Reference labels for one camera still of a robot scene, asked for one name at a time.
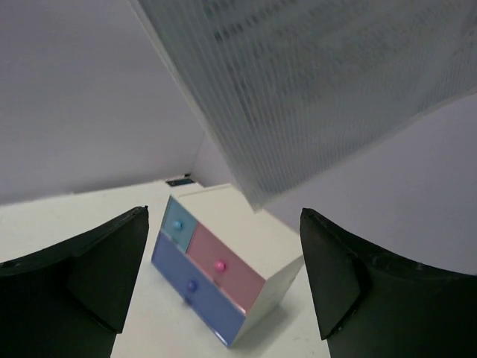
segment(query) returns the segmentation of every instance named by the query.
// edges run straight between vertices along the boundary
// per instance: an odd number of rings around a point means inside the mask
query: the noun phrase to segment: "tabletop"
[[[135,206],[149,206],[149,235],[124,332],[112,358],[328,358],[320,340],[305,268],[268,317],[226,348],[152,266],[151,255],[168,197],[196,184],[165,182],[64,195],[0,207],[0,262],[90,230]]]

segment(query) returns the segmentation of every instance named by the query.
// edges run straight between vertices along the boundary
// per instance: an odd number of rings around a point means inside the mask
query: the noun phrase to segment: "ribbed panel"
[[[476,0],[131,0],[259,208],[477,84]]]

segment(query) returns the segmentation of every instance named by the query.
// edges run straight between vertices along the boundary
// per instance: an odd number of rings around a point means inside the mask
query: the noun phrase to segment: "blue drawer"
[[[165,231],[182,251],[186,252],[191,242],[197,221],[174,198],[169,197],[161,229]]]
[[[245,317],[164,233],[157,238],[152,263],[215,335],[231,345]]]

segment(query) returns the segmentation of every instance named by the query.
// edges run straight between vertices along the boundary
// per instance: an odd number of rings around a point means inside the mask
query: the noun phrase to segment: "gray wall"
[[[429,265],[477,273],[477,96],[432,113],[267,207],[295,229],[311,207],[345,229]],[[233,181],[205,138],[193,175]]]
[[[190,172],[202,136],[127,0],[0,1],[0,202]]]

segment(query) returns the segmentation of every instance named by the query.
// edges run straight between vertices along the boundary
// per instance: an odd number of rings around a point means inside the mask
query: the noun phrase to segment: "pink drawer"
[[[200,223],[187,255],[235,304],[248,312],[265,284],[260,275]]]

